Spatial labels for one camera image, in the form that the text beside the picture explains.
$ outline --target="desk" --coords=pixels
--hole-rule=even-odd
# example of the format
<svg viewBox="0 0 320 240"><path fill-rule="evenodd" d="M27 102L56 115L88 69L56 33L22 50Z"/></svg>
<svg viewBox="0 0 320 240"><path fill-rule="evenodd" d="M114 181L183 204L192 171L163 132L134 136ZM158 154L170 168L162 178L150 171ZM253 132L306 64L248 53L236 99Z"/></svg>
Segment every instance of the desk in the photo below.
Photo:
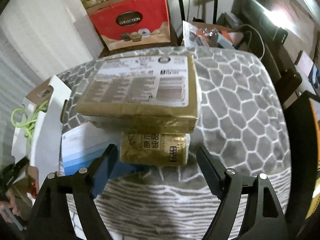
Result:
<svg viewBox="0 0 320 240"><path fill-rule="evenodd" d="M111 231L147 239L201 239L220 204L195 160L204 144L226 167L242 174L268 175L282 208L288 203L291 160L284 115L265 67L253 54L217 48L163 47L130 51L77 66L59 77L71 89L63 132L84 118L73 108L106 59L141 55L194 55L202 90L202 117L194 133L188 165L152 167L108 182L96 199ZM242 197L231 237L237 236L246 204ZM69 207L76 212L69 198Z"/></svg>

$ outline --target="barcode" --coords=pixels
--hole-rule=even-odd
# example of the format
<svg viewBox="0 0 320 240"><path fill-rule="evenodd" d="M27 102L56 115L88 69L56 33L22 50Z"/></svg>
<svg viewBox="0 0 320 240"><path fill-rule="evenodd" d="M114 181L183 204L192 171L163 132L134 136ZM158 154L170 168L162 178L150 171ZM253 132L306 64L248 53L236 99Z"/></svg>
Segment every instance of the barcode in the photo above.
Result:
<svg viewBox="0 0 320 240"><path fill-rule="evenodd" d="M176 161L177 161L177 147L170 146L169 162L176 162Z"/></svg>
<svg viewBox="0 0 320 240"><path fill-rule="evenodd" d="M182 101L183 77L162 77L159 80L156 99L159 101Z"/></svg>
<svg viewBox="0 0 320 240"><path fill-rule="evenodd" d="M162 69L160 75L179 75L179 70L176 69Z"/></svg>

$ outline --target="white cable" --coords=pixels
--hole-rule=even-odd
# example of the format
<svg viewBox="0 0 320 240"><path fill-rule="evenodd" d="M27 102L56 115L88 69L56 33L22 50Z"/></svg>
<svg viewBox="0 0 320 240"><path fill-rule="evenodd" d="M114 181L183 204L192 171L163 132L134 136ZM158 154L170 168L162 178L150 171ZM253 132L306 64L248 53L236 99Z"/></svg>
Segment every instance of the white cable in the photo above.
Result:
<svg viewBox="0 0 320 240"><path fill-rule="evenodd" d="M263 58L263 56L264 56L264 43L263 43L263 40L262 40L262 37L261 37L260 33L257 31L256 28L252 27L252 26L249 25L249 24L243 24L243 25L241 25L241 26L248 26L248 27L252 28L253 30L255 30L256 33L259 35L260 40L261 40L261 44L262 44L262 47L263 47L263 53L262 53L262 56L261 56L259 59L262 60L262 58Z"/></svg>
<svg viewBox="0 0 320 240"><path fill-rule="evenodd" d="M188 1L187 21L189 21L189 13L190 13L190 0Z"/></svg>
<svg viewBox="0 0 320 240"><path fill-rule="evenodd" d="M245 31L243 34L246 34L246 33L250 33L250 38L249 38L249 41L248 41L248 44L247 44L247 48L250 46L250 42L251 42L251 39L252 39L252 32L251 31Z"/></svg>

